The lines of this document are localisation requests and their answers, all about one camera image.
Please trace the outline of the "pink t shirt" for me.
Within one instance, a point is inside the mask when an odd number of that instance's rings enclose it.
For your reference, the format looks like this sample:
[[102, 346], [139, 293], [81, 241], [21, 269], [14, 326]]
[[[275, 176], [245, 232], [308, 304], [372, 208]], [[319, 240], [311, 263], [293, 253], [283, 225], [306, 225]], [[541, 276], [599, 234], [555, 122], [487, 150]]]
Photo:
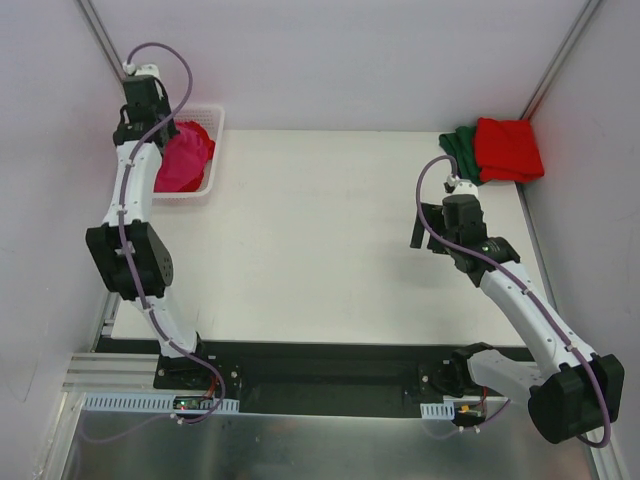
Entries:
[[205, 167], [212, 160], [215, 141], [197, 122], [177, 122], [179, 134], [166, 146], [158, 171], [155, 193], [196, 192], [205, 176]]

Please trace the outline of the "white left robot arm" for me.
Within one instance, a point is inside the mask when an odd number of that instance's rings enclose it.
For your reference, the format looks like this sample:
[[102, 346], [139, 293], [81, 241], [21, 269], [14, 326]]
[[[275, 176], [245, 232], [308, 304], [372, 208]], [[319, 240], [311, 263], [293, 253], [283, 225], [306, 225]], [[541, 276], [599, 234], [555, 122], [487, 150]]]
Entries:
[[117, 173], [107, 213], [85, 241], [111, 293], [135, 307], [152, 328], [165, 358], [181, 359], [177, 377], [205, 386], [212, 366], [195, 355], [200, 337], [172, 295], [173, 260], [150, 218], [156, 177], [171, 139], [178, 135], [168, 94], [154, 64], [124, 65], [125, 104], [113, 134]]

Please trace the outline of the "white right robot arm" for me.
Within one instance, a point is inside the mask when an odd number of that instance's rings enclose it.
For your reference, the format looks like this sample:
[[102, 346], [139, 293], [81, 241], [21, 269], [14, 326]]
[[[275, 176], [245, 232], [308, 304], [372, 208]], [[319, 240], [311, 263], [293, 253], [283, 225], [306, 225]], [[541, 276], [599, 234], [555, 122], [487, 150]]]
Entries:
[[419, 202], [411, 247], [448, 255], [506, 316], [536, 366], [528, 368], [486, 343], [456, 350], [430, 374], [439, 392], [462, 397], [481, 387], [523, 405], [552, 444], [577, 438], [602, 449], [611, 441], [625, 371], [570, 330], [531, 282], [520, 257], [501, 237], [490, 237], [476, 196], [453, 194], [441, 204]]

